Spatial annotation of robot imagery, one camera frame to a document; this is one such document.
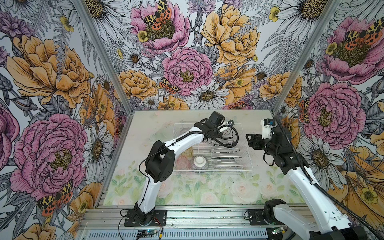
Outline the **green red rimmed plate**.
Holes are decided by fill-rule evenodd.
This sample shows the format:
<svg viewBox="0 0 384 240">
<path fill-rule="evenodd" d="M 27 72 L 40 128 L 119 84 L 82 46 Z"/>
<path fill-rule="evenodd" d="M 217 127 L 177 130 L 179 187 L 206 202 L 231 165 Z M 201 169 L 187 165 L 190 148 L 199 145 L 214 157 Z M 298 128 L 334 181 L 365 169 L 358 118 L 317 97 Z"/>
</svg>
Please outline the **green red rimmed plate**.
<svg viewBox="0 0 384 240">
<path fill-rule="evenodd" d="M 218 147 L 210 150 L 211 153 L 217 153 L 217 154 L 230 154 L 230 153 L 237 153 L 240 151 L 241 149 L 239 148 L 225 148 L 225 147 Z"/>
</svg>

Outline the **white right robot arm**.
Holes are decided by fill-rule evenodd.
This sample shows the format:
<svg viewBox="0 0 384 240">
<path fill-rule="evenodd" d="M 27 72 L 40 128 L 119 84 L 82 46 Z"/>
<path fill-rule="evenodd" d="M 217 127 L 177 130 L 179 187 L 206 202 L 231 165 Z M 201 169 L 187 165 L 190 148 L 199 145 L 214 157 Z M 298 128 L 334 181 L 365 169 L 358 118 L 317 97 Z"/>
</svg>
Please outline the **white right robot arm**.
<svg viewBox="0 0 384 240">
<path fill-rule="evenodd" d="M 276 119 L 264 119 L 261 126 L 261 134 L 246 135 L 249 147 L 273 157 L 273 163 L 301 194 L 315 222 L 295 212 L 285 201 L 274 199 L 265 202 L 263 211 L 250 210 L 250 223 L 283 224 L 303 240 L 366 240 L 364 228 L 354 226 L 337 208 L 339 203 L 319 185 L 304 157 L 296 152 L 290 132 Z"/>
</svg>

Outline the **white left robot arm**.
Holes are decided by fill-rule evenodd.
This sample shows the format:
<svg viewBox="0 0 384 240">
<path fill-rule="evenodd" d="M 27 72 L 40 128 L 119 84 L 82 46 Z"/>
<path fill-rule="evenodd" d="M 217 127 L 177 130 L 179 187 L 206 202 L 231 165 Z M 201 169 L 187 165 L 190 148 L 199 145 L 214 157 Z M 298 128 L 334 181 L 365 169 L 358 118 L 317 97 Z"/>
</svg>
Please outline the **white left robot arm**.
<svg viewBox="0 0 384 240">
<path fill-rule="evenodd" d="M 171 176 L 175 160 L 190 147 L 205 140 L 212 140 L 220 147 L 230 148 L 230 145 L 224 143 L 224 140 L 229 139 L 223 134 L 223 131 L 227 129 L 232 130 L 235 135 L 233 146 L 236 146 L 240 137 L 234 125 L 233 120 L 227 121 L 222 114 L 214 111 L 209 118 L 195 123 L 192 128 L 177 138 L 167 142 L 156 141 L 148 157 L 142 161 L 146 170 L 140 173 L 147 178 L 147 182 L 134 209 L 144 215 L 155 209 L 162 182 Z"/>
</svg>

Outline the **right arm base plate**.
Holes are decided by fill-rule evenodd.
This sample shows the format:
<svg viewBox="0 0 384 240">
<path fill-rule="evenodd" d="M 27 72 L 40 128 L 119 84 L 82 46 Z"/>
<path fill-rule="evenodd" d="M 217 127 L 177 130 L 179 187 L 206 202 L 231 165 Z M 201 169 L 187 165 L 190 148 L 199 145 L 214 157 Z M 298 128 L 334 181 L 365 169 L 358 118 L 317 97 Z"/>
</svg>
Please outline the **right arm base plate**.
<svg viewBox="0 0 384 240">
<path fill-rule="evenodd" d="M 249 209 L 247 210 L 249 223 L 251 226 L 265 226 L 264 211 L 262 209 Z"/>
</svg>

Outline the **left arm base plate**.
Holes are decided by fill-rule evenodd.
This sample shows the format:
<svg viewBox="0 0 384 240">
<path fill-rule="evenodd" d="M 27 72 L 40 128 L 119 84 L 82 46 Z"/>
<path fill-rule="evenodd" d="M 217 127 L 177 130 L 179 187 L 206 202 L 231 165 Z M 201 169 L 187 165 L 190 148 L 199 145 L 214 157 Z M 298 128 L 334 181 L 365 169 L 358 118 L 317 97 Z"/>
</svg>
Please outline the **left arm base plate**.
<svg viewBox="0 0 384 240">
<path fill-rule="evenodd" d="M 165 227 L 167 210 L 152 210 L 145 214 L 140 209 L 129 209 L 125 215 L 125 227 Z"/>
</svg>

